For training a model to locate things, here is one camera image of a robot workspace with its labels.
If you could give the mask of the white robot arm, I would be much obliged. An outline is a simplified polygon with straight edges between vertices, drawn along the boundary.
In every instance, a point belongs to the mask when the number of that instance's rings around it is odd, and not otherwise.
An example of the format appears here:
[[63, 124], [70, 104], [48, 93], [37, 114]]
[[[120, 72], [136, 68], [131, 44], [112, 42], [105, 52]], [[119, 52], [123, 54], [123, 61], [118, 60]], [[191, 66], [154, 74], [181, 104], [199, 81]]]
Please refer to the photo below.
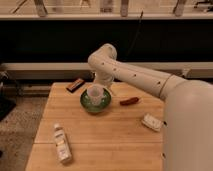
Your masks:
[[104, 44], [88, 57], [100, 83], [107, 76], [126, 82], [165, 102], [163, 171], [213, 171], [213, 85], [116, 60]]

